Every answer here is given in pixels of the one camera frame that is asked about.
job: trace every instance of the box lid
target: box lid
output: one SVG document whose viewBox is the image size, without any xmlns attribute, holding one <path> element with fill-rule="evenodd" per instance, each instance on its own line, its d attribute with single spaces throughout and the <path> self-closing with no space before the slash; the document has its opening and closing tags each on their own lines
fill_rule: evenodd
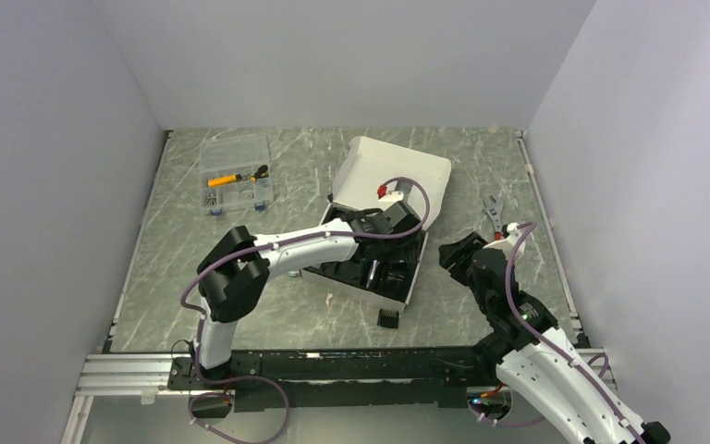
<svg viewBox="0 0 710 444">
<path fill-rule="evenodd" d="M 415 179 L 429 195 L 431 211 L 423 224 L 428 229 L 439 216 L 452 164 L 445 157 L 421 153 L 393 143 L 368 137 L 349 141 L 349 153 L 333 179 L 333 201 L 355 209 L 374 208 L 377 188 L 388 179 L 403 176 Z M 394 190 L 396 183 L 388 186 Z M 423 196 L 414 188 L 408 203 L 421 216 Z"/>
</svg>

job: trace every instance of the gray marble surface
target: gray marble surface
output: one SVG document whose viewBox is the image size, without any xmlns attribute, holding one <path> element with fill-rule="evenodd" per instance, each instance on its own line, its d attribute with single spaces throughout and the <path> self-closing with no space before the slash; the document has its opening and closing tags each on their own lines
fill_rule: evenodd
<svg viewBox="0 0 710 444">
<path fill-rule="evenodd" d="M 198 157 L 207 139 L 264 133 L 271 151 L 275 201 L 252 209 L 205 216 L 199 207 Z M 197 264 L 232 227 L 280 233 L 316 226 L 327 205 L 331 180 L 347 155 L 348 142 L 366 135 L 453 162 L 442 211 L 429 229 L 421 273 L 399 329 L 378 327 L 378 308 L 304 282 L 277 277 L 257 308 L 239 322 L 236 349 L 421 347 L 470 345 L 490 333 L 469 290 L 438 264 L 437 247 L 471 231 L 491 239 L 493 226 L 481 212 L 489 193 L 505 200 L 503 221 L 540 220 L 512 129 L 307 128 L 190 129 L 171 134 L 137 259 L 118 318 L 115 352 L 169 351 L 190 339 L 195 313 L 178 304 Z M 570 331 L 568 306 L 542 228 L 517 263 L 521 286 L 545 303 Z M 195 294 L 193 301 L 200 302 Z"/>
</svg>

